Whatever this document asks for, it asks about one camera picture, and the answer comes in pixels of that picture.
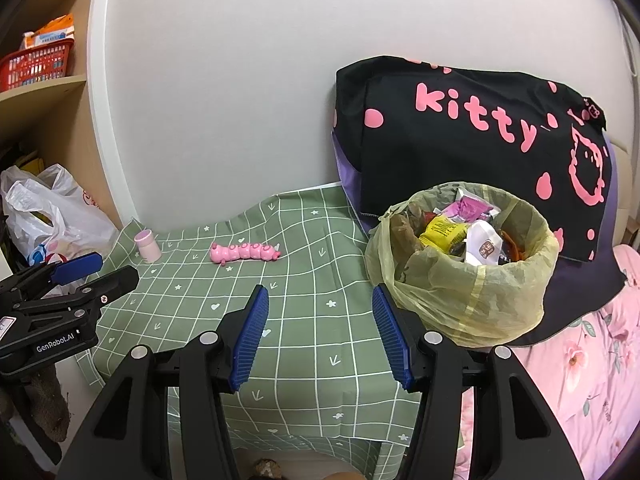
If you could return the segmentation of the left hand brown glove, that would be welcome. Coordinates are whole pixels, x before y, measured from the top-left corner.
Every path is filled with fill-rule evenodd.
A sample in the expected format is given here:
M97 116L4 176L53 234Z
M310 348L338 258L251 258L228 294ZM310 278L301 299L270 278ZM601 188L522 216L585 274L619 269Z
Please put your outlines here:
M26 376L23 386L34 422L53 442L63 442L70 426L70 411L62 395L55 365L40 368Z

